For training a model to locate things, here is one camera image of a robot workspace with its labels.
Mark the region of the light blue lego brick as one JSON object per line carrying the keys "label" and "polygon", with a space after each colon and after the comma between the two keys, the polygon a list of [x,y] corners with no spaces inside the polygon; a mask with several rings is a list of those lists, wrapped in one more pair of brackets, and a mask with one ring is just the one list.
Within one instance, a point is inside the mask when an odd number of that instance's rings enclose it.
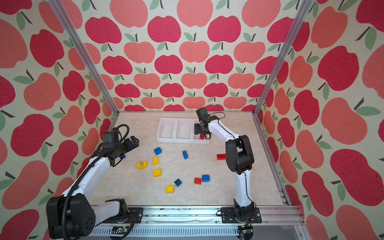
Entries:
{"label": "light blue lego brick", "polygon": [[210,181],[210,176],[209,175],[202,175],[202,182],[207,183]]}

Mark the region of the aluminium corner post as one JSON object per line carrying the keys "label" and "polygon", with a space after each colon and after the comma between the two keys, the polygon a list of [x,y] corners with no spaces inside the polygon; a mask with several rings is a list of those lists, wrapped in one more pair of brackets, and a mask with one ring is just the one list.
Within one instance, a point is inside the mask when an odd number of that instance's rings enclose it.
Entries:
{"label": "aluminium corner post", "polygon": [[252,116],[254,119],[258,117],[259,111],[261,110],[263,104],[265,103],[265,100],[273,85],[273,82],[277,79],[277,74],[281,70],[281,67],[285,61],[286,56],[289,54],[289,51],[293,49],[293,42],[296,39],[301,29],[301,26],[303,25],[303,22],[306,19],[308,12],[314,2],[315,2],[314,0],[301,1],[302,4],[298,9],[298,12],[293,20],[292,26],[288,31],[287,37],[283,42],[281,50],[279,51],[279,55],[275,61],[272,71],[267,78],[267,82],[264,86],[262,94],[258,99],[258,103],[255,107],[255,110],[252,113]]}
{"label": "aluminium corner post", "polygon": [[77,30],[71,21],[71,18],[69,17],[69,15],[65,10],[64,5],[62,4],[61,1],[53,0],[48,2],[52,7],[56,17],[58,18],[61,25],[63,26],[64,30],[67,32],[69,39],[72,41],[80,58],[85,64],[89,74],[93,77],[93,80],[97,85],[99,91],[101,92],[101,95],[103,96],[104,100],[106,101],[109,108],[111,109],[112,115],[117,118],[119,116],[120,111],[118,110],[117,105],[113,100],[113,97],[111,96],[103,78],[98,72],[96,65],[94,64],[94,61],[92,60],[91,55],[89,54],[86,46],[84,45],[81,38],[79,37]]}

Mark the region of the left aluminium corner post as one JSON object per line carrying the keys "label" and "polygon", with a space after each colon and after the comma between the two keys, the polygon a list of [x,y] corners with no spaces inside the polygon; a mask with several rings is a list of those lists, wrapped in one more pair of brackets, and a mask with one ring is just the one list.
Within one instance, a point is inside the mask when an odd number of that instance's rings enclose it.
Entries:
{"label": "left aluminium corner post", "polygon": [[84,45],[81,38],[79,37],[77,30],[71,21],[71,18],[69,17],[69,15],[65,10],[64,5],[62,4],[61,1],[53,0],[48,2],[52,7],[56,17],[58,18],[61,25],[63,26],[64,30],[67,32],[69,39],[72,41],[80,58],[85,64],[89,74],[93,77],[93,80],[97,85],[99,91],[101,92],[101,95],[103,96],[104,100],[106,101],[109,108],[111,109],[112,115],[117,118],[119,116],[120,111],[118,110],[117,105],[113,100],[113,97],[111,96],[103,78],[98,72],[96,65],[94,64],[94,61],[92,60],[91,55],[89,54],[86,46]]}

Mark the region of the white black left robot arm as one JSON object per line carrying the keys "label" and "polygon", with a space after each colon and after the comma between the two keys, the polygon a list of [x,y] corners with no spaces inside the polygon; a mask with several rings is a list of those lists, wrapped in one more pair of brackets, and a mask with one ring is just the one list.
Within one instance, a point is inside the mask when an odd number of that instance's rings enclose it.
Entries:
{"label": "white black left robot arm", "polygon": [[121,240],[131,233],[136,219],[124,199],[108,200],[97,207],[92,207],[89,203],[89,198],[104,173],[118,165],[116,159],[139,147],[139,139],[122,135],[120,128],[128,130],[129,126],[121,124],[104,132],[103,142],[93,152],[76,181],[60,196],[48,201],[46,210],[51,239],[78,240],[89,236],[103,222],[114,220],[130,220],[128,229],[119,237]]}

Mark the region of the yellow round lego piece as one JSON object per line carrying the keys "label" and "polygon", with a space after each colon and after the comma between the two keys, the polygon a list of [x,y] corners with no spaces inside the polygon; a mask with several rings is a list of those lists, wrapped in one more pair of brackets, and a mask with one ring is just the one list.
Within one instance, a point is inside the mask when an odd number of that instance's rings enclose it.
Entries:
{"label": "yellow round lego piece", "polygon": [[138,168],[138,170],[145,170],[148,167],[148,162],[147,161],[137,162],[136,167]]}

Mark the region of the yellow lego brick front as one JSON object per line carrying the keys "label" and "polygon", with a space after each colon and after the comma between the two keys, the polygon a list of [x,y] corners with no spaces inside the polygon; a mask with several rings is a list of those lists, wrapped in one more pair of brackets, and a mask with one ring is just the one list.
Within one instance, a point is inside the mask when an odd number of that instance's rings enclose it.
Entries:
{"label": "yellow lego brick front", "polygon": [[166,186],[166,193],[173,194],[174,191],[175,191],[175,187],[174,186]]}

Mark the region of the yellow small lego brick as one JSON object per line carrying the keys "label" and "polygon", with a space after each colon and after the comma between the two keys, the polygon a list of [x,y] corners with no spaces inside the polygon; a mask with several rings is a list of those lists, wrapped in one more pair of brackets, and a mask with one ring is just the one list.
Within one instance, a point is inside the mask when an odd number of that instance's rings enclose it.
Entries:
{"label": "yellow small lego brick", "polygon": [[158,165],[160,162],[159,162],[159,158],[158,157],[153,157],[153,165],[156,166]]}

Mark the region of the red long lego brick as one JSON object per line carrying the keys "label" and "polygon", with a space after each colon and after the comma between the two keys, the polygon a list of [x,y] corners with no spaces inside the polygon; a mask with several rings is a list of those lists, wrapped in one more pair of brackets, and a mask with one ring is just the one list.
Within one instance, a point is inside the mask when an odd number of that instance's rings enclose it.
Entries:
{"label": "red long lego brick", "polygon": [[226,160],[226,154],[217,154],[217,160],[218,161]]}

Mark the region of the white middle plastic bin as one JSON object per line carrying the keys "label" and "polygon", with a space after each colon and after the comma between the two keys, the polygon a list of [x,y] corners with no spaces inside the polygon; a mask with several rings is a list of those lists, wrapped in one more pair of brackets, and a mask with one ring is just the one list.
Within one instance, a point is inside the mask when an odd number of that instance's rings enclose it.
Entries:
{"label": "white middle plastic bin", "polygon": [[177,119],[176,143],[191,143],[193,138],[193,119]]}

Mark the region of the right aluminium corner post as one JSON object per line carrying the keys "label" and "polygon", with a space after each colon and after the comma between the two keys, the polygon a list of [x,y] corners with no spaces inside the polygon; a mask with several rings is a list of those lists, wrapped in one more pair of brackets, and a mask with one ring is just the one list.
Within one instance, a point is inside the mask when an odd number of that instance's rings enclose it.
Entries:
{"label": "right aluminium corner post", "polygon": [[272,71],[267,78],[267,82],[264,86],[262,94],[258,99],[258,103],[255,107],[255,110],[252,113],[252,116],[254,119],[258,117],[259,111],[261,110],[263,104],[265,103],[265,100],[273,85],[273,82],[277,79],[277,74],[281,70],[281,67],[285,61],[286,56],[289,54],[289,51],[293,49],[293,42],[296,39],[301,29],[301,26],[303,25],[303,22],[306,19],[308,12],[314,2],[315,2],[314,0],[301,1],[302,4],[298,9],[298,12],[293,20],[292,26],[288,31],[287,37],[283,42],[281,50],[279,51],[279,55],[275,61]]}

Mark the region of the yellow lego brick middle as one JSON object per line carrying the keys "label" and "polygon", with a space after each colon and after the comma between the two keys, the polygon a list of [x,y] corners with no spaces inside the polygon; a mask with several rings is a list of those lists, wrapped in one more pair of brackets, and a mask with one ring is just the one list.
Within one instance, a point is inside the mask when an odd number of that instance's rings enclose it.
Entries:
{"label": "yellow lego brick middle", "polygon": [[162,176],[162,171],[160,169],[157,169],[157,170],[153,170],[153,176],[155,178],[157,177],[161,177]]}

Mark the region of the white left plastic bin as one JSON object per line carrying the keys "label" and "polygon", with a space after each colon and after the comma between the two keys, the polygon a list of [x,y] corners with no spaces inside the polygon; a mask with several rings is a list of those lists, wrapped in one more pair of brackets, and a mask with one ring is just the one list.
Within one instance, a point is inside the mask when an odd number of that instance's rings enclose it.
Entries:
{"label": "white left plastic bin", "polygon": [[176,140],[176,118],[160,118],[157,141],[160,143],[174,143]]}

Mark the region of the red small lego brick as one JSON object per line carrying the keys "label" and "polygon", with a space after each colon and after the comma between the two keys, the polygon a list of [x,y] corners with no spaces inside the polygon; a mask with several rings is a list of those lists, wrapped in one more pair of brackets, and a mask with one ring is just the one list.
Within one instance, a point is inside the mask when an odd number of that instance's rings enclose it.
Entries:
{"label": "red small lego brick", "polygon": [[201,178],[194,178],[194,184],[201,185],[202,184],[202,179]]}

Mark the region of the dark blue lego brick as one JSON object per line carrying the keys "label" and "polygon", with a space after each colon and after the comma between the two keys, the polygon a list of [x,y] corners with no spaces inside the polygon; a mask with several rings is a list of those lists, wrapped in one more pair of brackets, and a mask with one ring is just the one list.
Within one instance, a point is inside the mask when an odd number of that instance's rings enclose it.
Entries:
{"label": "dark blue lego brick", "polygon": [[182,184],[182,182],[181,182],[180,179],[177,179],[177,180],[175,181],[175,185],[176,185],[177,187],[179,187],[181,184]]}

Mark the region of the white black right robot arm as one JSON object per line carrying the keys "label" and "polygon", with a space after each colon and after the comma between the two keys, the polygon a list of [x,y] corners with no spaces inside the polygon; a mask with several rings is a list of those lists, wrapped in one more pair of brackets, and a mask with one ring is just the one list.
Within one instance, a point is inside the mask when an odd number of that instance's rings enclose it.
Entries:
{"label": "white black right robot arm", "polygon": [[238,135],[227,128],[221,119],[211,115],[205,108],[196,111],[199,123],[195,124],[196,135],[215,135],[225,143],[226,163],[234,174],[234,211],[240,223],[249,223],[256,210],[251,198],[250,175],[255,162],[251,143],[246,135]]}

